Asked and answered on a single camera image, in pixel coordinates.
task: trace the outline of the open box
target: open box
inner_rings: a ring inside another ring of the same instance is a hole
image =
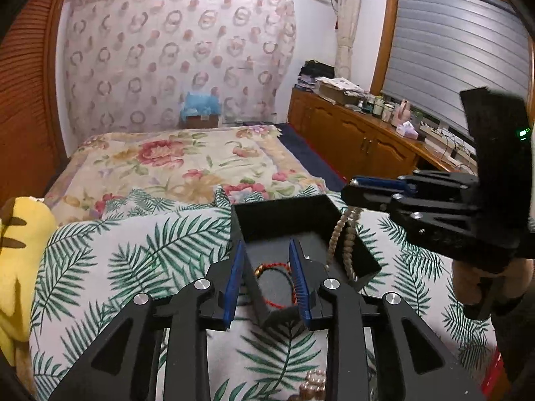
[[[296,320],[299,313],[297,306],[292,304],[292,281],[285,270],[267,270],[257,279],[255,269],[260,264],[288,262],[292,236],[300,241],[307,258],[325,264],[328,243],[340,215],[324,194],[233,205],[231,239],[234,246],[239,240],[245,243],[247,257],[243,279],[260,326]],[[357,237],[352,253],[357,280],[353,282],[347,278],[341,245],[346,228],[339,237],[334,262],[330,264],[328,273],[341,282],[351,283],[360,291],[381,271],[381,266]],[[284,308],[277,309],[266,304],[265,298]]]

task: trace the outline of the black sleeve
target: black sleeve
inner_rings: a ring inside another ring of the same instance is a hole
[[[504,401],[535,400],[535,280],[521,301],[508,310],[497,308],[492,315],[498,349],[512,385]]]

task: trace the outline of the white tablecloth with green leaves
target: white tablecloth with green leaves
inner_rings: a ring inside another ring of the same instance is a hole
[[[302,195],[315,193],[319,190],[309,187]],[[329,197],[344,209],[337,193]],[[261,199],[253,193],[245,202]],[[174,294],[226,257],[230,206],[220,188],[212,205],[186,205],[133,190],[126,199],[109,201],[101,220],[69,223],[54,233],[37,276],[31,315],[30,352],[40,400],[48,399],[136,293],[154,298]],[[408,244],[403,230],[385,214],[363,211],[358,231],[383,266],[364,293],[397,291],[480,380],[496,346],[494,331],[489,322],[464,317],[451,291],[449,260]],[[231,328],[208,333],[212,399],[285,401],[298,392],[308,370],[325,368],[326,335],[308,332],[300,322],[260,329],[247,293],[241,291]],[[166,353],[164,340],[158,400]]]

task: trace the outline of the yellow plush toy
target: yellow plush toy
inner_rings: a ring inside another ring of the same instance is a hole
[[[0,348],[14,366],[13,342],[29,340],[37,271],[57,226],[48,207],[33,197],[10,199],[0,218]]]

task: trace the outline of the floral blanket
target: floral blanket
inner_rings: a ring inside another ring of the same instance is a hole
[[[252,192],[242,202],[260,201]],[[318,194],[308,187],[296,196]],[[331,201],[343,211],[337,193]],[[30,352],[38,399],[45,401],[87,346],[136,293],[163,297],[205,275],[226,257],[231,201],[222,187],[209,205],[186,205],[133,190],[104,204],[100,220],[74,222],[50,239],[36,282]],[[479,380],[496,346],[489,321],[471,321],[451,290],[450,262],[410,245],[384,213],[362,212],[358,234],[382,265],[364,293],[398,292]],[[366,336],[369,375],[373,345]],[[214,401],[285,401],[307,371],[325,368],[326,332],[299,322],[267,330],[256,325],[242,290],[227,332],[210,331],[208,367]],[[157,399],[162,399],[167,338],[160,350]]]
[[[253,191],[274,199],[311,184],[325,188],[279,142],[274,126],[109,133],[87,140],[45,197],[60,225],[100,218],[133,188],[207,204],[222,185],[232,203]]]

